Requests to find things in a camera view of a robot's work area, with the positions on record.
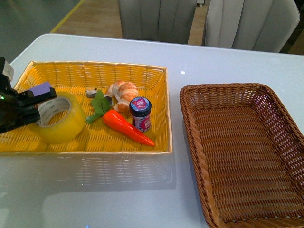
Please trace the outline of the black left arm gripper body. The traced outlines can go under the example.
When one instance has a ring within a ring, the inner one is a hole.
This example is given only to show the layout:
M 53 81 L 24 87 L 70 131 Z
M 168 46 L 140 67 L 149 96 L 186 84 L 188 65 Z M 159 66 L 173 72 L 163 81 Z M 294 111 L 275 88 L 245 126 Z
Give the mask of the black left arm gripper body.
M 18 93 L 11 87 L 13 68 L 4 57 L 0 58 L 0 133 L 24 125 L 18 101 Z

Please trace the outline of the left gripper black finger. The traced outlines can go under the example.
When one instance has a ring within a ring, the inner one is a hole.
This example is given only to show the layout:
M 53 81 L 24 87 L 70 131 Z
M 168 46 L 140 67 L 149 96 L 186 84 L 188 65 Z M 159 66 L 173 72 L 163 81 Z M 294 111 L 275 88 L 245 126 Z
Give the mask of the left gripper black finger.
M 40 121 L 40 113 L 37 108 L 25 108 L 21 111 L 22 121 L 24 125 L 32 124 Z
M 18 94 L 19 105 L 37 105 L 39 103 L 54 99 L 57 97 L 54 88 L 50 87 L 49 91 L 44 94 L 34 95 L 32 91 L 28 90 Z

